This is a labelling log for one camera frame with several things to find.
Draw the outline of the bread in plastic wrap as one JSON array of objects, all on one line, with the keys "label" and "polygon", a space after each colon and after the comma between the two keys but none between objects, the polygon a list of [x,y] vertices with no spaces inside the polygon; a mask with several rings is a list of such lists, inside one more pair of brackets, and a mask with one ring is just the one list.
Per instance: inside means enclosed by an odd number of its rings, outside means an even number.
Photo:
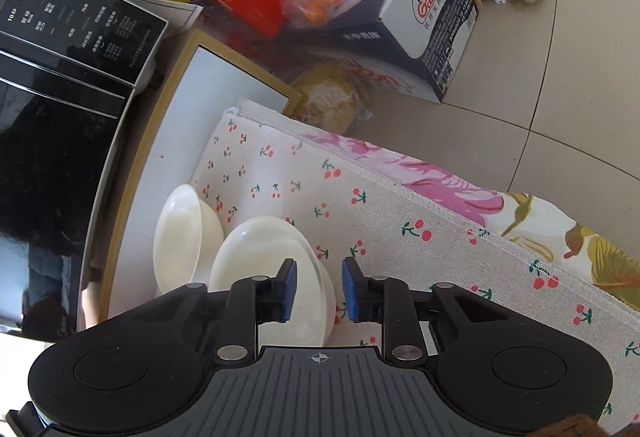
[{"label": "bread in plastic wrap", "polygon": [[300,94],[291,117],[330,134],[349,134],[372,117],[366,88],[346,68],[326,62],[298,75],[292,87]]}]

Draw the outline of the dark blue Ganten box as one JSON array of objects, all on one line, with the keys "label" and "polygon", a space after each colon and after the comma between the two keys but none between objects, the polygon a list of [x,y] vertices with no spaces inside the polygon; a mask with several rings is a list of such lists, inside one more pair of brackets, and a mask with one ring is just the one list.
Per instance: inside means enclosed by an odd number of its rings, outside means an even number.
[{"label": "dark blue Ganten box", "polygon": [[475,0],[347,0],[328,24],[278,39],[378,89],[440,102],[476,18]]}]

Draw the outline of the white cabinet gold trim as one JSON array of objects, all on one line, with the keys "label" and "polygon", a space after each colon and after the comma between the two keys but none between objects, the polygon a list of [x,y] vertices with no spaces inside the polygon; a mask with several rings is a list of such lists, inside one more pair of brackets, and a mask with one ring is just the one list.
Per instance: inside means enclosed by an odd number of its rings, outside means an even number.
[{"label": "white cabinet gold trim", "polygon": [[157,66],[164,73],[160,87],[142,91],[127,111],[96,225],[100,322],[154,296],[160,210],[173,189],[190,182],[224,111],[247,99],[288,115],[300,100],[289,85],[198,27],[165,40]]}]

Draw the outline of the black Midea microwave oven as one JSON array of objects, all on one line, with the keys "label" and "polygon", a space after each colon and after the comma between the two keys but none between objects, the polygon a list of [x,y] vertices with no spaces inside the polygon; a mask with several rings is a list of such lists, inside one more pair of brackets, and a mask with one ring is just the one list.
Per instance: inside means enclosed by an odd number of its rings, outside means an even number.
[{"label": "black Midea microwave oven", "polygon": [[1,0],[1,328],[78,329],[115,144],[167,30],[128,0]]}]

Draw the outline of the small white bowl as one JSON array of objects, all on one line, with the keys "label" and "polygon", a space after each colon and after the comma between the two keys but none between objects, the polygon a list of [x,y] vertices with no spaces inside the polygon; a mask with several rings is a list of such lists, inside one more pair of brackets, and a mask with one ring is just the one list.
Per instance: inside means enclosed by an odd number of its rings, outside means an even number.
[{"label": "small white bowl", "polygon": [[224,230],[216,212],[188,184],[171,192],[153,239],[153,270],[160,293],[188,283],[207,284]]}]

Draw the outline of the cherry print tablecloth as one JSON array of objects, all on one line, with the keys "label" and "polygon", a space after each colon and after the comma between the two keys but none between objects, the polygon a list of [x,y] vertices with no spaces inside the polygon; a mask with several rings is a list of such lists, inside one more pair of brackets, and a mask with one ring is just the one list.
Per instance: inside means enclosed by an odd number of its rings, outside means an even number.
[{"label": "cherry print tablecloth", "polygon": [[233,108],[222,114],[192,182],[226,230],[260,216],[291,223],[333,282],[350,256],[369,275],[415,290],[452,282],[582,339],[613,372],[601,425],[613,432],[638,421],[639,308],[324,145]]}]

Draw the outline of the pink floral cloth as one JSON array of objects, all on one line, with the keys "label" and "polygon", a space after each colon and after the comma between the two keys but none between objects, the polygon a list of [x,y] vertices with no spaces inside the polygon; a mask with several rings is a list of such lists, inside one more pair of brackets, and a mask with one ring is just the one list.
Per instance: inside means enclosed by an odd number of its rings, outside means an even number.
[{"label": "pink floral cloth", "polygon": [[548,264],[639,308],[639,261],[607,238],[530,193],[499,192],[464,180],[418,158],[296,122],[250,100],[233,112],[350,158],[399,186],[427,197],[489,232],[527,249]]}]

